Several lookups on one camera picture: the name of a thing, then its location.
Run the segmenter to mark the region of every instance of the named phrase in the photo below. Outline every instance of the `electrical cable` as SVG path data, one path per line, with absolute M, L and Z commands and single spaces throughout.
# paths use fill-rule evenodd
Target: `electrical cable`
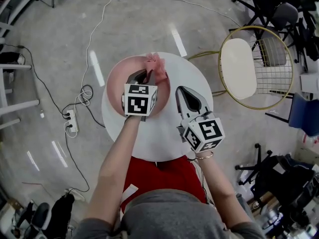
M 54 101 L 54 99 L 53 99 L 53 97 L 52 97 L 52 95 L 51 95 L 51 93 L 50 93 L 48 87 L 47 87 L 46 84 L 39 78 L 38 74 L 36 73 L 36 70 L 35 70 L 35 67 L 34 67 L 34 62 L 33 62 L 33 56 L 32 56 L 31 51 L 30 51 L 27 47 L 25 47 L 25 46 L 23 46 L 23 45 L 14 46 L 14 45 L 11 45 L 11 44 L 6 44 L 6 43 L 4 43 L 4 45 L 9 46 L 9 47 L 19 48 L 19 49 L 26 49 L 26 50 L 29 52 L 30 57 L 31 57 L 31 63 L 32 63 L 33 71 L 34 71 L 34 74 L 35 74 L 36 78 L 44 85 L 44 87 L 46 88 L 46 90 L 47 90 L 48 93 L 49 93 L 49 96 L 50 96 L 52 102 L 54 103 L 54 105 L 55 105 L 55 107 L 58 109 L 58 111 L 59 111 L 62 115 L 64 115 L 64 114 L 60 111 L 60 108 L 58 107 L 58 105 L 55 103 L 55 101 Z
M 200 168 L 200 170 L 201 170 L 200 183 L 201 183 L 201 186 L 202 186 L 203 191 L 204 191 L 204 193 L 205 193 L 205 196 L 207 197 L 207 191 L 206 191 L 206 189 L 205 189 L 205 187 L 204 187 L 204 172 L 203 172 L 203 170 L 201 169 L 201 167 L 200 167 L 198 161 L 196 160 L 196 158 L 194 158 L 194 159 L 188 158 L 187 160 L 188 160 L 188 161 L 194 161 L 194 162 L 198 165 L 198 167 Z M 199 171 L 198 171 L 198 169 L 197 169 L 197 166 L 194 165 L 194 167 L 195 167 L 196 171 L 198 172 L 198 176 L 200 176 L 200 173 L 199 173 Z
M 88 186 L 88 189 L 87 189 L 87 190 L 79 190 L 79 189 L 77 189 L 77 188 L 71 188 L 71 189 L 69 190 L 68 194 L 69 194 L 72 190 L 74 190 L 74 189 L 77 190 L 77 191 L 80 191 L 80 192 L 88 192 L 88 191 L 90 190 L 89 183 L 88 183 L 88 181 L 86 180 L 86 178 L 84 177 L 84 175 L 83 175 L 83 173 L 81 172 L 81 170 L 79 169 L 79 167 L 77 166 L 75 160 L 73 159 L 73 156 L 72 156 L 72 154 L 71 154 L 71 152 L 70 152 L 70 149 L 69 149 L 68 139 L 67 139 L 67 136 L 66 136 L 66 135 L 67 135 L 67 134 L 66 134 L 66 132 L 65 132 L 66 148 L 68 149 L 68 151 L 69 151 L 69 153 L 70 153 L 70 157 L 71 157 L 71 159 L 73 160 L 76 169 L 78 169 L 78 171 L 79 171 L 80 174 L 82 175 L 83 179 L 85 180 L 86 185 Z
M 103 22 L 103 20 L 104 20 L 105 8 L 106 8 L 106 6 L 108 6 L 108 5 L 111 3 L 111 1 L 112 1 L 112 0 L 109 0 L 109 2 L 103 6 L 103 11 L 102 11 L 101 20 L 100 20 L 100 22 L 95 26 L 95 28 L 93 29 L 93 31 L 92 31 L 91 34 L 90 34 L 89 44 L 88 44 L 88 46 L 86 47 L 86 51 L 85 51 L 86 69 L 85 69 L 84 74 L 83 74 L 83 77 L 82 77 L 81 87 L 83 87 L 84 78 L 85 78 L 85 75 L 86 75 L 86 73 L 87 73 L 87 71 L 88 71 L 88 69 L 89 69 L 88 50 L 89 50 L 89 47 L 90 47 L 91 42 L 92 42 L 93 33 L 94 33 L 95 30 L 98 28 L 98 26 Z M 206 10 L 209 10 L 209 11 L 213 11 L 213 12 L 215 12 L 215 13 L 217 13 L 217 14 L 223 16 L 223 17 L 226 17 L 226 18 L 230 19 L 230 20 L 231 20 L 232 22 L 234 22 L 236 25 L 238 25 L 239 27 L 241 27 L 241 25 L 240 25 L 239 23 L 237 23 L 235 20 L 233 20 L 231 17 L 229 17 L 229 16 L 227 16 L 227 15 L 225 15 L 225 14 L 222 14 L 221 12 L 218 12 L 218 11 L 216 11 L 216 10 L 214 10 L 214 9 L 207 8 L 207 7 L 205 7 L 205 6 L 201 5 L 201 4 L 193 3 L 193 2 L 188 2 L 188 1 L 185 1 L 185 0 L 172 0 L 172 1 L 182 1 L 182 2 L 185 2 L 185 3 L 188 3 L 188 4 L 192 4 L 192 5 L 196 5 L 196 6 L 202 7 L 202 8 L 204 8 L 204 9 L 206 9 Z M 208 53 L 209 53 L 209 54 L 216 54 L 216 53 L 218 53 L 218 52 L 216 52 L 216 51 L 209 51 Z
M 102 126 L 102 127 L 105 127 L 104 125 L 102 125 L 101 123 L 99 123 L 99 122 L 95 119 L 95 117 L 93 116 L 91 110 L 90 110 L 89 107 L 88 107 L 88 105 L 90 105 L 90 102 L 89 102 L 89 101 L 93 98 L 93 94 L 94 94 L 94 93 L 93 93 L 93 88 L 92 88 L 90 85 L 87 84 L 87 85 L 84 85 L 84 86 L 81 88 L 80 94 L 76 97 L 76 99 L 77 99 L 77 98 L 79 98 L 79 97 L 81 96 L 82 100 L 79 99 L 80 102 L 78 102 L 78 103 L 77 103 L 77 102 L 74 102 L 74 103 L 68 104 L 66 107 L 64 107 L 62 110 L 60 110 L 60 108 L 58 107 L 58 105 L 57 105 L 56 102 L 54 101 L 54 99 L 53 99 L 53 97 L 52 97 L 52 94 L 51 94 L 51 92 L 49 91 L 48 87 L 47 87 L 46 84 L 39 78 L 39 76 L 38 76 L 38 74 L 37 74 L 37 72 L 36 72 L 36 70 L 35 70 L 34 61 L 33 61 L 33 56 L 32 56 L 31 51 L 30 51 L 27 47 L 25 47 L 25 46 L 23 46 L 23 45 L 15 46 L 15 45 L 6 44 L 6 43 L 4 43 L 4 45 L 9 46 L 9 47 L 19 48 L 19 49 L 25 49 L 25 50 L 28 51 L 28 53 L 30 54 L 32 68 L 33 68 L 33 71 L 34 71 L 34 74 L 35 74 L 36 78 L 44 85 L 45 89 L 48 91 L 48 94 L 49 94 L 49 96 L 50 96 L 50 98 L 51 98 L 53 104 L 55 105 L 55 107 L 58 109 L 59 113 L 63 116 L 63 118 L 64 118 L 65 120 L 67 120 L 67 117 L 68 117 L 68 115 L 64 113 L 64 110 L 65 110 L 67 107 L 69 107 L 70 105 L 74 105 L 74 107 L 75 107 L 76 105 L 83 104 L 83 105 L 86 106 L 87 109 L 89 110 L 89 112 L 90 112 L 90 114 L 91 114 L 93 120 L 94 120 L 98 125 L 100 125 L 100 126 Z
M 230 19 L 230 20 L 231 20 L 232 22 L 234 22 L 236 25 L 241 26 L 241 25 L 238 24 L 236 21 L 234 21 L 231 17 L 229 17 L 229 16 L 227 16 L 227 15 L 225 15 L 225 14 L 222 14 L 222 13 L 220 13 L 220 12 L 214 10 L 214 9 L 207 8 L 207 7 L 205 7 L 205 6 L 201 5 L 201 4 L 193 3 L 193 2 L 188 2 L 188 1 L 185 1 L 185 0 L 173 0 L 173 1 L 181 1 L 181 2 L 185 2 L 185 3 L 188 3 L 188 4 L 192 4 L 192 5 L 196 5 L 196 6 L 202 7 L 202 8 L 204 8 L 204 9 L 206 9 L 206 10 L 214 11 L 215 13 L 217 13 L 217 14 L 223 16 L 223 17 L 226 17 L 226 18 Z

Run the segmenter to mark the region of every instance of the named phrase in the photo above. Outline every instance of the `power strip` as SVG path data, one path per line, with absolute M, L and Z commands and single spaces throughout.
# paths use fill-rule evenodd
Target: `power strip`
M 70 131 L 71 132 L 78 132 L 79 128 L 78 128 L 78 123 L 76 122 L 76 117 L 74 115 L 74 110 L 67 110 L 66 112 L 70 114 L 70 118 L 71 118 L 68 121 L 69 125 L 72 125 L 72 127 L 69 127 Z

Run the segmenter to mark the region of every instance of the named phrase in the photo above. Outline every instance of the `pink cloth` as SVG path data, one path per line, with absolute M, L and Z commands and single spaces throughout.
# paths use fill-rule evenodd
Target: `pink cloth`
M 147 73 L 151 70 L 155 72 L 155 83 L 158 84 L 159 82 L 167 79 L 167 73 L 165 70 L 165 60 L 160 58 L 157 53 L 154 54 L 147 54 L 146 57 L 148 58 L 145 61 L 145 67 Z

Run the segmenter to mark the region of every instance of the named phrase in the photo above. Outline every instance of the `black cable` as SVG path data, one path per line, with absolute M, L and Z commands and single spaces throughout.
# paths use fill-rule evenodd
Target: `black cable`
M 36 70 L 35 70 L 35 67 L 34 67 L 34 62 L 33 62 L 33 56 L 32 56 L 31 51 L 30 51 L 27 47 L 25 47 L 25 46 L 23 46 L 23 45 L 14 46 L 14 45 L 11 45 L 11 44 L 6 44 L 6 43 L 5 43 L 4 45 L 9 46 L 9 47 L 19 48 L 19 49 L 26 49 L 26 50 L 29 52 L 30 57 L 31 57 L 31 63 L 32 63 L 32 67 L 33 67 L 33 71 L 34 71 L 35 76 L 36 76 L 37 79 L 44 85 L 44 87 L 46 88 L 46 90 L 47 90 L 48 93 L 49 93 L 49 96 L 50 96 L 52 102 L 54 103 L 54 105 L 55 105 L 55 107 L 58 109 L 58 111 L 62 114 L 62 117 L 63 117 L 65 120 L 67 120 L 68 115 L 67 115 L 67 114 L 64 114 L 63 111 L 64 111 L 68 106 L 70 106 L 70 105 L 79 105 L 79 104 L 83 104 L 83 103 L 85 104 L 85 103 L 87 102 L 87 100 L 84 100 L 84 99 L 83 99 L 83 96 L 82 96 L 82 94 L 81 94 L 82 103 L 81 103 L 81 102 L 78 102 L 78 103 L 75 103 L 75 104 L 68 104 L 68 105 L 67 105 L 65 108 L 63 108 L 62 111 L 61 111 L 60 108 L 58 107 L 58 105 L 55 103 L 55 101 L 54 101 L 54 99 L 53 99 L 53 97 L 52 97 L 52 95 L 51 95 L 51 93 L 50 93 L 48 87 L 47 87 L 46 84 L 39 78 L 38 74 L 36 73 Z M 87 84 L 87 85 L 84 85 L 84 86 L 81 88 L 80 93 L 82 93 L 82 91 L 84 90 L 85 87 L 89 87 L 89 88 L 91 89 L 92 96 L 91 96 L 90 98 L 88 98 L 88 100 L 91 100 L 91 99 L 93 98 L 93 88 L 92 88 L 90 85 L 88 85 L 88 84 Z M 102 127 L 105 127 L 104 125 L 102 125 L 101 123 L 99 123 L 99 122 L 94 118 L 94 116 L 93 116 L 93 114 L 92 114 L 90 108 L 89 108 L 88 106 L 86 106 L 86 108 L 89 110 L 89 112 L 90 112 L 90 114 L 91 114 L 93 120 L 94 120 L 98 125 L 100 125 L 100 126 L 102 126 Z
M 51 95 L 49 89 L 47 88 L 46 84 L 39 78 L 38 74 L 36 73 L 36 70 L 35 70 L 35 67 L 34 67 L 34 63 L 33 63 L 33 57 L 32 57 L 31 51 L 30 51 L 27 47 L 25 47 L 25 46 L 23 46 L 23 45 L 14 46 L 14 45 L 6 44 L 6 43 L 5 43 L 4 45 L 9 46 L 9 47 L 19 48 L 19 49 L 26 49 L 26 50 L 29 52 L 30 57 L 31 57 L 31 63 L 32 63 L 33 71 L 34 71 L 34 74 L 35 74 L 36 78 L 37 78 L 40 82 L 42 82 L 42 84 L 44 85 L 44 87 L 45 87 L 46 90 L 48 91 L 49 96 L 51 97 L 51 100 L 52 100 L 52 102 L 54 103 L 55 107 L 56 107 L 56 108 L 58 109 L 58 111 L 63 115 L 63 113 L 60 111 L 60 108 L 58 107 L 58 105 L 56 105 L 55 101 L 53 100 L 53 97 L 52 97 L 52 95 Z
M 79 104 L 82 104 L 82 103 L 86 103 L 86 102 L 88 102 L 89 100 L 91 100 L 91 99 L 93 98 L 93 88 L 92 88 L 90 85 L 85 85 L 85 86 L 83 86 L 83 87 L 81 88 L 81 93 L 82 93 L 82 90 L 84 90 L 85 87 L 89 87 L 89 88 L 91 89 L 92 96 L 91 96 L 90 98 L 88 98 L 88 100 L 84 100 L 84 98 L 83 98 L 83 96 L 82 96 L 82 94 L 81 94 L 82 101 L 83 101 L 82 103 L 79 102 L 79 103 L 75 103 L 75 104 L 68 104 L 68 105 L 67 105 L 65 108 L 63 108 L 63 110 L 61 111 L 60 108 L 58 107 L 58 105 L 55 103 L 55 101 L 54 101 L 54 99 L 53 99 L 53 97 L 52 97 L 52 95 L 51 95 L 51 93 L 50 93 L 48 87 L 47 87 L 46 84 L 39 78 L 38 74 L 36 73 L 36 70 L 35 70 L 35 67 L 34 67 L 34 62 L 33 62 L 33 56 L 32 56 L 31 51 L 30 51 L 27 47 L 25 47 L 25 46 L 23 46 L 23 45 L 14 46 L 14 45 L 6 44 L 6 43 L 5 43 L 4 45 L 9 46 L 9 47 L 19 48 L 19 49 L 26 49 L 26 50 L 29 52 L 30 57 L 31 57 L 31 63 L 32 63 L 32 67 L 33 67 L 33 71 L 34 71 L 35 76 L 36 76 L 37 79 L 44 85 L 44 87 L 46 88 L 46 90 L 48 91 L 48 93 L 49 93 L 49 95 L 50 95 L 50 98 L 51 98 L 52 102 L 54 103 L 54 105 L 56 106 L 56 108 L 58 109 L 58 111 L 62 114 L 62 116 L 63 116 L 63 118 L 64 118 L 65 120 L 67 119 L 67 118 L 65 118 L 65 116 L 68 116 L 68 115 L 67 115 L 67 114 L 64 114 L 63 111 L 64 111 L 68 106 L 70 106 L 70 105 L 79 105 Z M 100 124 L 100 123 L 98 123 L 98 122 L 96 121 L 96 119 L 94 118 L 94 116 L 93 116 L 93 114 L 92 114 L 92 112 L 91 112 L 91 110 L 90 110 L 89 108 L 88 108 L 88 110 L 89 110 L 89 112 L 90 112 L 92 118 L 94 119 L 94 121 L 95 121 L 97 124 L 99 124 L 100 126 L 105 127 L 104 125 L 102 125 L 102 124 Z M 67 141 L 66 132 L 65 132 L 65 142 L 66 142 L 66 147 L 67 147 L 67 149 L 68 149 L 68 151 L 69 151 L 69 153 L 70 153 L 70 156 L 71 156 L 71 158 L 72 158 L 72 160 L 73 160 L 73 162 L 74 162 L 76 168 L 78 169 L 78 171 L 79 171 L 80 174 L 82 175 L 83 179 L 85 180 L 86 185 L 88 186 L 88 189 L 87 189 L 86 191 L 82 191 L 82 190 L 79 190 L 79 189 L 77 189 L 77 188 L 72 188 L 72 189 L 68 192 L 68 194 L 69 194 L 72 190 L 74 190 L 74 189 L 76 189 L 76 190 L 78 190 L 78 191 L 80 191 L 80 192 L 88 192 L 88 191 L 90 190 L 90 186 L 89 186 L 87 180 L 85 179 L 84 175 L 82 174 L 81 170 L 78 168 L 76 162 L 74 161 L 74 159 L 73 159 L 73 157 L 72 157 L 71 151 L 70 151 L 69 146 L 68 146 L 68 141 Z
M 70 191 L 68 192 L 68 194 L 69 194 L 72 190 L 74 190 L 74 189 L 76 189 L 76 190 L 78 190 L 78 191 L 80 191 L 80 192 L 88 192 L 88 191 L 90 190 L 89 183 L 88 183 L 88 181 L 85 179 L 85 177 L 84 177 L 83 173 L 81 172 L 81 170 L 78 168 L 76 162 L 74 161 L 74 159 L 73 159 L 73 157 L 72 157 L 72 154 L 71 154 L 71 152 L 70 152 L 70 149 L 69 149 L 68 139 L 67 139 L 67 136 L 66 136 L 66 132 L 65 132 L 64 134 L 65 134 L 66 147 L 67 147 L 67 149 L 68 149 L 68 151 L 69 151 L 69 153 L 70 153 L 70 157 L 72 158 L 72 160 L 73 160 L 73 162 L 74 162 L 74 164 L 75 164 L 76 169 L 78 169 L 78 171 L 79 171 L 80 174 L 82 175 L 83 179 L 85 180 L 86 185 L 88 186 L 88 189 L 85 190 L 85 191 L 79 190 L 79 189 L 77 189 L 77 188 L 72 188 L 72 189 L 70 189 Z

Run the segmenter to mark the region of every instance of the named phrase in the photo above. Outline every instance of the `white cable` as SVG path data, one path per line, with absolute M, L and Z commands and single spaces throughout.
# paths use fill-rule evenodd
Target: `white cable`
M 222 13 L 220 13 L 220 12 L 214 10 L 214 9 L 207 8 L 207 7 L 205 7 L 205 6 L 203 6 L 203 5 L 200 5 L 200 4 L 198 4 L 198 3 L 188 2 L 188 1 L 185 1 L 185 0 L 173 0 L 173 1 L 181 1 L 181 2 L 188 3 L 188 4 L 197 5 L 197 6 L 199 6 L 199 7 L 202 7 L 202 8 L 204 8 L 204 9 L 206 9 L 206 10 L 214 11 L 214 12 L 216 12 L 217 14 L 219 14 L 219 15 L 221 15 L 221 16 L 224 16 L 224 17 L 226 17 L 226 18 L 228 18 L 228 19 L 230 19 L 230 20 L 231 20 L 232 22 L 234 22 L 236 25 L 241 26 L 241 25 L 238 24 L 236 21 L 234 21 L 231 17 L 229 17 L 229 16 L 227 16 L 227 15 L 225 15 L 225 14 L 222 14 Z
M 89 44 L 88 44 L 88 46 L 86 47 L 86 51 L 85 51 L 85 56 L 86 56 L 86 70 L 85 70 L 85 72 L 84 72 L 84 74 L 83 74 L 83 78 L 82 78 L 82 83 L 81 83 L 81 87 L 82 87 L 82 88 L 83 88 L 83 81 L 84 81 L 85 74 L 86 74 L 87 70 L 89 69 L 88 50 L 89 50 L 89 47 L 90 47 L 90 45 L 91 45 L 92 35 L 93 35 L 94 31 L 97 29 L 97 27 L 103 22 L 103 20 L 104 20 L 105 7 L 108 6 L 108 5 L 111 3 L 111 1 L 112 1 L 112 0 L 110 0 L 106 5 L 104 5 L 101 21 L 95 26 L 95 28 L 93 29 L 92 33 L 90 34 L 90 41 L 89 41 Z
M 75 100 L 74 100 L 74 116 L 73 118 L 75 117 L 75 114 L 76 114 L 76 100 L 79 99 L 80 103 L 83 104 L 84 106 L 89 106 L 90 105 L 90 100 L 87 99 L 86 97 L 82 96 L 82 95 L 85 95 L 87 97 L 91 97 L 93 95 L 92 91 L 91 90 L 83 90 L 81 91 L 81 93 L 79 95 L 76 96 Z M 64 131 L 66 132 L 67 136 L 70 137 L 70 138 L 75 138 L 77 135 L 78 135 L 78 132 L 76 132 L 75 136 L 70 136 L 68 131 L 67 131 L 67 128 L 65 126 L 65 124 L 69 123 L 69 120 L 67 120 L 63 127 L 64 127 Z
M 108 5 L 111 3 L 111 1 L 112 1 L 112 0 L 110 0 L 106 5 L 104 5 L 103 11 L 102 11 L 101 21 L 95 26 L 95 28 L 93 29 L 92 33 L 90 34 L 90 41 L 89 41 L 89 44 L 88 44 L 88 46 L 87 46 L 87 48 L 86 48 L 86 51 L 85 51 L 85 56 L 86 56 L 86 70 L 85 70 L 85 72 L 84 72 L 84 74 L 83 74 L 81 87 L 83 87 L 84 77 L 85 77 L 85 74 L 86 74 L 86 72 L 87 72 L 87 70 L 88 70 L 88 68 L 89 68 L 88 50 L 89 50 L 89 47 L 90 47 L 91 42 L 92 42 L 92 35 L 93 35 L 94 31 L 97 29 L 97 27 L 103 22 L 105 8 L 106 8 L 106 6 L 108 6 Z M 207 8 L 207 7 L 205 7 L 205 6 L 203 6 L 203 5 L 200 5 L 200 4 L 198 4 L 198 3 L 188 2 L 188 1 L 185 1 L 185 0 L 172 0 L 172 1 L 181 1 L 181 2 L 185 2 L 185 3 L 188 3 L 188 4 L 192 4 L 192 5 L 196 5 L 196 6 L 202 7 L 202 8 L 204 8 L 204 9 L 206 9 L 206 10 L 214 11 L 214 12 L 216 12 L 217 14 L 219 14 L 219 15 L 221 15 L 221 16 L 223 16 L 223 17 L 226 17 L 226 18 L 228 18 L 228 19 L 230 19 L 230 20 L 231 20 L 232 22 L 234 22 L 236 25 L 241 26 L 239 23 L 237 23 L 237 22 L 236 22 L 235 20 L 233 20 L 231 17 L 229 17 L 229 16 L 227 16 L 227 15 L 225 15 L 225 14 L 222 14 L 222 13 L 220 13 L 220 12 L 214 10 L 214 9 Z
M 84 78 L 85 78 L 86 72 L 87 72 L 88 69 L 89 69 L 88 50 L 89 50 L 89 47 L 90 47 L 91 42 L 92 42 L 92 35 L 93 35 L 93 33 L 95 32 L 95 30 L 98 28 L 98 26 L 103 22 L 103 20 L 104 20 L 105 8 L 106 8 L 106 6 L 108 6 L 108 5 L 111 3 L 111 1 L 112 1 L 112 0 L 110 0 L 107 4 L 104 5 L 103 11 L 102 11 L 101 20 L 100 20 L 100 22 L 95 26 L 95 28 L 93 29 L 93 31 L 92 31 L 91 34 L 90 34 L 89 44 L 88 44 L 88 46 L 86 47 L 86 50 L 85 50 L 86 69 L 85 69 L 85 72 L 84 72 L 83 77 L 82 77 L 82 82 L 81 82 L 81 87 L 82 87 L 82 88 L 83 88 L 83 82 L 84 82 Z M 173 1 L 182 1 L 182 2 L 185 2 L 185 3 L 188 3 L 188 4 L 192 4 L 192 5 L 196 5 L 196 6 L 202 7 L 202 8 L 204 8 L 204 9 L 206 9 L 206 10 L 214 11 L 214 12 L 216 12 L 217 14 L 219 14 L 219 15 L 221 15 L 221 16 L 223 16 L 223 17 L 226 17 L 226 18 L 228 18 L 228 19 L 230 19 L 230 20 L 231 20 L 232 22 L 234 22 L 236 25 L 240 26 L 240 24 L 238 24 L 236 21 L 234 21 L 231 17 L 229 17 L 229 16 L 227 16 L 227 15 L 224 15 L 224 14 L 222 14 L 222 13 L 220 13 L 220 12 L 214 10 L 214 9 L 210 9 L 210 8 L 207 8 L 207 7 L 203 6 L 203 5 L 200 5 L 200 4 L 197 4 L 197 3 L 193 3 L 193 2 L 188 2 L 188 1 L 185 1 L 185 0 L 173 0 Z M 82 91 L 81 94 L 83 94 L 83 95 L 85 95 L 85 96 L 87 96 L 87 97 L 91 97 L 92 94 L 91 94 L 91 95 L 87 95 L 87 94 L 86 94 L 87 92 L 88 92 L 88 91 Z M 79 98 L 79 97 L 81 96 L 81 94 L 79 94 L 79 95 L 75 98 L 75 102 L 74 102 L 74 103 L 76 103 L 76 100 L 77 100 L 77 98 L 78 98 L 83 105 L 85 105 L 85 106 L 90 105 L 89 100 L 88 100 L 87 98 L 83 97 L 83 96 L 82 96 L 82 98 L 85 100 L 85 103 L 81 101 L 81 99 Z
M 68 133 L 68 130 L 67 130 L 67 128 L 69 128 L 69 127 L 66 127 L 66 126 L 65 126 L 65 124 L 67 124 L 67 123 L 69 123 L 69 121 L 66 121 L 66 122 L 64 123 L 64 125 L 63 125 L 64 131 L 65 131 L 66 135 L 67 135 L 68 137 L 70 137 L 70 138 L 75 138 L 75 137 L 78 135 L 78 132 L 75 132 L 75 136 L 70 136 L 69 133 Z

